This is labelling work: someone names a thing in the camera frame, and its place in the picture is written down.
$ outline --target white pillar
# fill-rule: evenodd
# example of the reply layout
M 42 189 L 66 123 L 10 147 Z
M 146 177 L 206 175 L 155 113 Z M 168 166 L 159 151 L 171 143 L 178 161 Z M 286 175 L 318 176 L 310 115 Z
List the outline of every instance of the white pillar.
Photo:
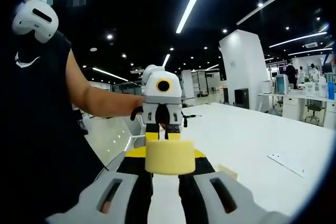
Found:
M 184 98 L 185 99 L 195 98 L 191 70 L 183 70 L 181 75 L 182 75 L 182 88 L 184 92 Z
M 267 97 L 259 97 L 261 82 L 267 80 L 264 52 L 258 35 L 236 30 L 223 38 L 219 45 L 223 55 L 229 102 L 235 102 L 235 89 L 248 88 L 249 107 L 262 111 L 269 109 Z
M 200 92 L 208 93 L 207 85 L 206 85 L 206 79 L 205 79 L 205 72 L 200 71 L 197 73 L 198 74 L 198 82 L 199 82 L 199 90 Z

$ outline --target office chair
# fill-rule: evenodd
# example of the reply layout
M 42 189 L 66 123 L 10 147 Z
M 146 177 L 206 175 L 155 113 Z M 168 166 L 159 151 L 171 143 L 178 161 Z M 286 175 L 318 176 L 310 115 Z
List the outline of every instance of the office chair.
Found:
M 321 101 L 315 101 L 315 100 L 307 100 L 307 109 L 313 111 L 313 115 L 310 115 L 306 117 L 304 120 L 306 121 L 307 119 L 310 119 L 310 122 L 312 120 L 317 121 L 317 125 L 320 123 L 320 119 L 315 116 L 315 111 L 321 111 L 322 110 L 322 102 Z

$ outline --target cylindrical sponge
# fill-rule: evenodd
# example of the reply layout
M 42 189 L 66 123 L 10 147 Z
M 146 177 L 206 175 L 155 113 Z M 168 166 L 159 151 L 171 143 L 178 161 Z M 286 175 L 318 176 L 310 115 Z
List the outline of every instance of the cylindrical sponge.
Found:
M 182 175 L 195 171 L 192 141 L 147 141 L 145 169 L 149 173 Z

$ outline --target lab equipment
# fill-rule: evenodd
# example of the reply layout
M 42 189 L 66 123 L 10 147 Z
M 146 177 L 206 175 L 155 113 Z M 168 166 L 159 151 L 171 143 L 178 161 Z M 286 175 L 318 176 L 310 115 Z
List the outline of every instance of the lab equipment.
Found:
M 55 11 L 45 2 L 29 0 L 16 8 L 12 22 L 12 30 L 18 35 L 34 31 L 40 43 L 46 43 L 53 37 L 58 28 L 58 17 Z
M 319 83 L 319 96 L 320 97 L 328 96 L 328 86 L 326 83 Z
M 289 83 L 286 74 L 278 74 L 275 76 L 275 85 L 278 94 L 287 94 L 289 92 Z
M 267 80 L 267 81 L 262 81 L 261 82 L 261 91 L 264 94 L 271 94 L 272 93 L 272 81 Z
M 328 99 L 335 99 L 335 83 L 328 82 Z
M 309 97 L 314 97 L 315 96 L 315 82 L 306 82 L 305 83 L 305 91 L 306 95 Z

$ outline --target white desk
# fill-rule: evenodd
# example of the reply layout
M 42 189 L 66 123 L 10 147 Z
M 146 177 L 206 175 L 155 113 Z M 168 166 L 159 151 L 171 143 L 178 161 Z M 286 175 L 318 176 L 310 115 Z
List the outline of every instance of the white desk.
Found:
M 182 131 L 183 140 L 193 140 L 214 168 L 222 164 L 238 174 L 238 181 L 249 188 L 255 202 L 268 211 L 294 214 L 306 202 L 329 164 L 334 148 L 334 132 L 258 111 L 212 103 L 184 108 L 185 115 L 197 114 L 188 120 Z M 305 178 L 284 168 L 267 155 L 277 153 L 307 171 Z M 153 178 L 160 187 L 161 178 Z M 162 204 L 151 204 L 149 217 L 158 218 L 162 209 L 181 213 L 181 204 L 164 204 L 164 195 L 177 194 L 178 180 L 165 191 L 156 190 Z M 172 223 L 164 219 L 162 223 Z M 183 214 L 174 223 L 184 223 Z
M 304 91 L 290 91 L 288 94 L 264 94 L 260 93 L 258 95 L 271 96 L 272 105 L 274 104 L 274 97 L 283 97 L 283 117 L 302 120 L 303 112 L 305 109 L 306 100 L 316 100 L 325 102 L 325 112 L 324 112 L 324 124 L 323 127 L 328 129 L 336 130 L 336 100 L 331 100 L 328 98 L 319 97 L 319 92 L 315 92 L 315 96 L 311 97 L 305 94 Z

